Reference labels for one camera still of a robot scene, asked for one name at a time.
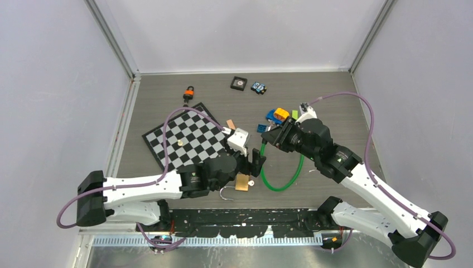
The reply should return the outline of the brass padlock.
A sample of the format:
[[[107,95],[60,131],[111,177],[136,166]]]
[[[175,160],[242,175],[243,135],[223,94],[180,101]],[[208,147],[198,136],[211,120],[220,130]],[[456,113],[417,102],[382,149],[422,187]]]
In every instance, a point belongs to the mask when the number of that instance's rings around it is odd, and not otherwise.
[[[254,186],[254,184],[254,180],[251,179],[249,175],[238,174],[235,178],[234,185],[226,185],[219,190],[219,197],[222,200],[233,202],[233,198],[228,198],[224,195],[225,190],[232,189],[240,192],[247,192],[250,187]]]

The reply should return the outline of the green cable lock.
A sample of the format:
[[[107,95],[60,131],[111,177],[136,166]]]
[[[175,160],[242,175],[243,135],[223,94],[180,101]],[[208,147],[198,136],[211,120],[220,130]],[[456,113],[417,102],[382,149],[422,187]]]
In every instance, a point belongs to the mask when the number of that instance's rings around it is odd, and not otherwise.
[[[267,143],[264,147],[267,160],[262,173],[271,188],[264,181],[261,190],[269,195],[289,195],[301,190],[303,165],[300,167],[301,155],[297,152],[283,152]]]

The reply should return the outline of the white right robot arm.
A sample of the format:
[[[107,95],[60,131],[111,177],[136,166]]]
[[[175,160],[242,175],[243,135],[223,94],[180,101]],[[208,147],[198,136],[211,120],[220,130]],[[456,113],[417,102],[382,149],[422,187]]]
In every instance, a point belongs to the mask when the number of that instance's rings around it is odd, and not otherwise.
[[[296,122],[288,118],[261,137],[281,151],[296,151],[312,160],[323,176],[352,190],[378,211],[370,214],[330,196],[318,208],[318,221],[323,228],[339,225],[357,229],[383,242],[411,267],[422,267],[430,257],[447,217],[414,205],[378,179],[361,157],[333,142],[329,128],[321,120]]]

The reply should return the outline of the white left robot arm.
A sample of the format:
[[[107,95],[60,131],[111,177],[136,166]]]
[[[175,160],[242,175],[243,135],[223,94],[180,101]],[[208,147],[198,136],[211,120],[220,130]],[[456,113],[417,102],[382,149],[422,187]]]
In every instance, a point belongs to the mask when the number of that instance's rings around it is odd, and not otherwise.
[[[165,231],[171,216],[165,212],[164,199],[205,197],[238,174],[259,176],[265,161],[266,157],[253,149],[251,161],[239,152],[223,152],[166,175],[106,178],[102,171],[92,171],[78,186],[76,224],[91,227],[107,221],[138,222]]]

